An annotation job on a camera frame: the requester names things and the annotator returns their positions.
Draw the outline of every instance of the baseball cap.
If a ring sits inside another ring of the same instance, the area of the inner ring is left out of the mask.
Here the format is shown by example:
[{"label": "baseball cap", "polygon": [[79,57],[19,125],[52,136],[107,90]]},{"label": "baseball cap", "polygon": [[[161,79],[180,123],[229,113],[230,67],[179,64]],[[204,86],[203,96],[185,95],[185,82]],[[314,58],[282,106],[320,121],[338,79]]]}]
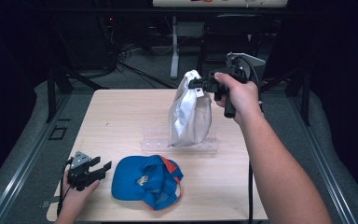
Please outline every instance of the baseball cap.
[{"label": "baseball cap", "polygon": [[117,164],[112,196],[122,201],[144,201],[151,209],[160,210],[179,200],[182,178],[179,166],[160,155],[129,156]]}]

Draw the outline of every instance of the chair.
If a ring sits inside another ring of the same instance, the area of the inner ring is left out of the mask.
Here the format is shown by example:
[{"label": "chair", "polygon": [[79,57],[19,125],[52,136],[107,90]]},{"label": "chair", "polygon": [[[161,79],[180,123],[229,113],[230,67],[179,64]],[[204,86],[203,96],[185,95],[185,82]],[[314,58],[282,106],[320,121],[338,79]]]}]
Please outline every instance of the chair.
[{"label": "chair", "polygon": [[256,56],[269,22],[255,14],[219,14],[208,19],[202,29],[197,70],[204,63],[225,64],[230,52]]}]

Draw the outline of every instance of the black wire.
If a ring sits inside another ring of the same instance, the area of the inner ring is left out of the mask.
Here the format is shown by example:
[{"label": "black wire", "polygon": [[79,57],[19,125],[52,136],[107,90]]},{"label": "black wire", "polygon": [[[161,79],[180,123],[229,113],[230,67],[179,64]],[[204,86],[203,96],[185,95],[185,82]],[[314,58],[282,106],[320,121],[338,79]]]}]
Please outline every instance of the black wire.
[{"label": "black wire", "polygon": [[171,82],[168,82],[168,81],[164,81],[162,79],[159,79],[159,78],[156,78],[156,77],[152,77],[150,75],[148,75],[147,73],[141,71],[141,70],[138,70],[134,67],[131,67],[123,62],[118,62],[120,65],[122,65],[124,68],[132,71],[133,73],[141,76],[141,77],[147,77],[149,79],[152,79],[153,81],[156,81],[157,83],[169,88],[169,89],[177,89],[177,86],[174,84],[174,83],[171,83]]},{"label": "black wire", "polygon": [[248,223],[253,222],[253,169],[252,164],[249,160],[249,172],[248,172],[248,198],[249,198],[249,221]]},{"label": "black wire", "polygon": [[71,158],[69,161],[67,161],[65,163],[65,165],[62,167],[62,171],[61,171],[61,182],[60,182],[60,200],[58,202],[58,207],[57,207],[57,216],[60,215],[60,212],[61,212],[61,209],[62,209],[62,202],[63,202],[63,197],[62,197],[62,188],[63,188],[63,177],[64,177],[64,174],[65,174],[65,169],[66,169],[66,166],[71,164],[73,161],[73,158]]},{"label": "black wire", "polygon": [[[252,79],[252,77],[255,78],[255,85],[257,86],[257,91],[258,91],[258,102],[259,102],[260,110],[261,110],[261,112],[263,112],[262,95],[261,95],[261,90],[260,90],[260,81],[258,79],[258,76],[257,76],[257,73],[255,71],[255,68],[253,67],[252,63],[249,62],[246,58],[241,57],[241,56],[239,56],[237,58],[244,60],[249,65],[249,68],[251,69],[251,74],[249,76],[249,79]],[[248,220],[248,223],[253,223],[253,213],[254,213],[254,205],[253,205],[253,168],[252,168],[252,164],[251,164],[250,160],[249,160],[249,172],[248,172],[248,198],[249,198],[249,220]]]}]

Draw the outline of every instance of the wooden table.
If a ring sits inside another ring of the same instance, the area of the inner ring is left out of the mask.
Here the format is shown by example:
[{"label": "wooden table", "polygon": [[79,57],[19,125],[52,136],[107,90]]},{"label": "wooden table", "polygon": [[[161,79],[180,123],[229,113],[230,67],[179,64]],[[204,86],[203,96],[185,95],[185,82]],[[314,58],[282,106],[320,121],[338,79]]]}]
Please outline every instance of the wooden table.
[{"label": "wooden table", "polygon": [[[143,202],[119,201],[111,195],[117,163],[131,155],[152,155],[141,149],[143,127],[167,126],[168,111],[176,90],[96,91],[78,133],[71,156],[81,151],[101,162],[112,161],[106,179],[89,197],[78,220],[83,221],[205,221],[248,218],[248,154],[239,126],[223,116],[223,108],[212,102],[213,126],[217,127],[217,151],[162,151],[181,168],[183,195],[174,205],[160,211]],[[56,219],[57,204],[47,213]],[[267,219],[254,185],[254,219]]]}]

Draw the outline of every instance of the dark background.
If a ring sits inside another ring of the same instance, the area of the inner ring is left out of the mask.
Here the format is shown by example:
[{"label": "dark background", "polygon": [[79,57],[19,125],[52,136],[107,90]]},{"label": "dark background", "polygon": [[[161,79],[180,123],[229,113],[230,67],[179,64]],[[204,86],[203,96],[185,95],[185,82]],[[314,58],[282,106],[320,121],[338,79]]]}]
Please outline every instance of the dark background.
[{"label": "dark background", "polygon": [[[48,7],[41,2],[37,4]],[[133,1],[110,1],[109,6],[85,0],[49,3],[56,7],[134,6]],[[124,40],[148,48],[149,24],[156,25],[160,33],[167,32],[161,18],[115,17],[117,42],[112,46],[102,29],[102,25],[109,27],[109,18],[55,16],[54,27],[43,15],[29,13],[26,8],[34,4],[0,1],[0,166],[32,114],[34,87],[47,79],[53,64],[115,69],[115,57]],[[151,1],[136,1],[136,6],[151,7]],[[325,1],[291,0],[287,10],[325,11],[329,17],[322,21],[282,20],[265,77],[284,75],[310,58],[306,67],[311,89],[321,98],[337,154],[358,183],[358,2],[327,6]]]}]

